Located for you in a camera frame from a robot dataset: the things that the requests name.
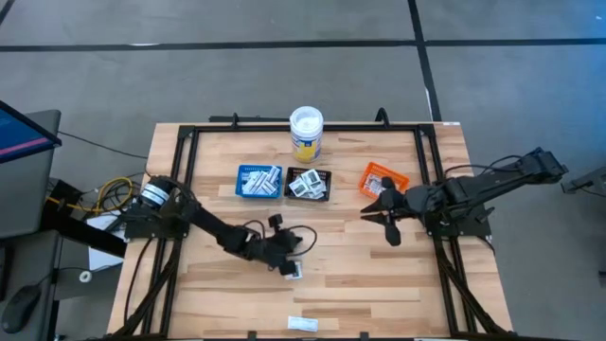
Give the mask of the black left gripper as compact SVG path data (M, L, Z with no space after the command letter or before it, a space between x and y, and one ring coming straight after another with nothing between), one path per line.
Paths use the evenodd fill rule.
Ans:
M296 263L289 260L289 257L302 242L302 238L292 230L281 227L283 219L280 214L271 216L268 223L274 234L271 237L261 237L252 243L252 260L265 263L270 270L277 268L282 276L295 276Z

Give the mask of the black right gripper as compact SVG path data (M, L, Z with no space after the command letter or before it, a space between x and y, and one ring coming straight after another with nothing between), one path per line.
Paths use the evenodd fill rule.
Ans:
M362 220L382 224L387 242L391 246L401 244L401 233L396 226L396 221L403 218L419 219L426 211L425 200L427 199L427 187L416 186L401 193L396 189L394 181L390 177L382 178L383 191L379 199L364 207L361 213L380 212L376 214L363 215Z

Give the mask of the red-label white packet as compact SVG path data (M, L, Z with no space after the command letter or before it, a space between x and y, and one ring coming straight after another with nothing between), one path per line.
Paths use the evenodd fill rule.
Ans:
M383 190L382 177L370 173L365 180L365 189L373 195L378 196Z

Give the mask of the orange plastic basket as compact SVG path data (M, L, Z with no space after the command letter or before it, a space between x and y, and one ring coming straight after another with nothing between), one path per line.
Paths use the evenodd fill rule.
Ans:
M364 194L364 195L366 195L368 197L371 197L371 198L377 198L380 194L378 196L376 196L376 195L373 195L372 193L370 193L368 190L365 189L365 180L366 180L367 176L370 173L373 173L373 174L376 174L378 176L381 176L382 179L384 177L389 177L393 181L393 183L394 183L394 185L395 185L395 187L396 187L396 189L398 191L404 191L404 190L406 190L406 188L407 188L407 186L409 184L409 178L407 176L405 176L403 174L400 174L398 172L395 172L395 171L393 171L393 170L391 170L391 169L389 169L389 168L387 168L385 166L382 166L382 165L380 165L378 163L369 162L367 164L364 172L363 172L363 175L362 175L361 179L360 179L358 188L359 188L359 191L362 194Z

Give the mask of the blue plastic basket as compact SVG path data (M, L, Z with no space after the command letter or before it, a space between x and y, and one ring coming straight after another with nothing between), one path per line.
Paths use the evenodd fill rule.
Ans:
M276 188L272 188L271 186L268 186L264 184L258 189L256 194L253 194L252 192L250 194L243 194L241 191L241 187L242 187L242 183L243 183L243 178L246 177L247 173L250 172L255 172L258 176L258 173L260 171L265 171L265 172L269 172L269 170L271 169L273 165L240 165L238 168L238 175L237 175L237 182L236 182L236 189L235 192L238 196L240 197L244 197L244 198L278 198L280 196L281 193L281 187L282 187L282 168L280 167L280 175L279 175L279 180L277 182L277 187Z

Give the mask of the plain white gauze packet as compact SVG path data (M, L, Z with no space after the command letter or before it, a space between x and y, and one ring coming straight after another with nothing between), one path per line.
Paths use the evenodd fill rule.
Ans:
M319 321L313 318L289 316L287 328L289 330L296 330L302 332L318 332Z

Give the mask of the disinfecting wipes canister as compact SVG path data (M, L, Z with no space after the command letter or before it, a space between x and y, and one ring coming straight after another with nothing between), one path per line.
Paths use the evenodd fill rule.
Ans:
M311 163L321 153L324 118L311 106L295 109L289 118L294 158L302 163Z

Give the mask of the white paper sheet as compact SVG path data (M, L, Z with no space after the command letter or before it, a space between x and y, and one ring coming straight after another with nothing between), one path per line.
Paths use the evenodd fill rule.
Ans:
M110 230L112 223L117 222L118 217L115 215L103 215L96 218L88 219L86 222L93 228L110 232L112 235L124 240L124 231L122 227L116 227ZM92 271L99 271L105 268L119 265L123 262L121 257L113 256L103 251L99 251L93 247L88 248L89 268Z

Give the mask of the black metal beam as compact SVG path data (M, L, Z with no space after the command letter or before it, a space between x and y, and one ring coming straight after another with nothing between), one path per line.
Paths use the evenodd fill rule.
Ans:
M49 189L43 207L42 230L55 230L74 242L113 256L125 256L127 244L124 241L109 232L93 228L83 220L87 212L80 203L82 191L59 179L51 180Z

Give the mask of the grey low desk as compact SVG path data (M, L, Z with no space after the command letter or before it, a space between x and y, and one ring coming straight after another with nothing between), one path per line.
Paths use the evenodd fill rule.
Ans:
M4 299L0 301L0 319L10 298L22 287L45 280L40 284L39 301L24 328L10 334L0 326L0 341L52 341L59 308L54 281L60 260L60 236L46 231L7 239L3 245L9 250L9 275Z

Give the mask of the monitor with purple screen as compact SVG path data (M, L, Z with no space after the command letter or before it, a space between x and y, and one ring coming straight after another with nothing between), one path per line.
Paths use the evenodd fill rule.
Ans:
M60 111L24 115L58 136ZM55 149L0 164L0 239L34 233L40 228Z

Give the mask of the black computer mouse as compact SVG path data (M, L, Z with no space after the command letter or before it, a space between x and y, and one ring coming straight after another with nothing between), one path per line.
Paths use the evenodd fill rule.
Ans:
M41 294L42 290L37 284L20 288L10 298L0 317L2 330L8 334L20 332L29 321Z

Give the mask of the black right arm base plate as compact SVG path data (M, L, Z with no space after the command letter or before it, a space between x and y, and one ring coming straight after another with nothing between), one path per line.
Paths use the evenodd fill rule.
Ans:
M421 220L428 235L439 237L474 236L491 234L489 216L494 207L477 206L444 207L429 211Z

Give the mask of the black metal table frame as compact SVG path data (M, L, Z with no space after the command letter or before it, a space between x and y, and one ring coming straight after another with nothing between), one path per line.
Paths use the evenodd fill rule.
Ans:
M422 225L402 221L401 245L389 246L379 225L361 219L369 200L358 185L369 162L417 185L468 159L455 122L332 122L318 162L332 174L327 202L244 199L235 192L240 165L294 165L287 124L158 124L150 171L177 176L206 209L231 224L258 228L281 214L303 237L302 278L287 280L263 264L228 255L211 236L191 228L172 287L160 292L143 326L123 332L124 316L148 291L154 264L170 252L156 242L132 242L108 326L112 341L332 341L442 337L452 328L465 330L468 310L439 273L434 242ZM289 316L317 319L318 332L289 330Z

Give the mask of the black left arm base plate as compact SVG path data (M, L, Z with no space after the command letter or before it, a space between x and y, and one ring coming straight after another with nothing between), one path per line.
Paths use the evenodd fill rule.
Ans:
M179 239L186 236L189 223L171 209L155 210L135 206L124 214L127 239Z

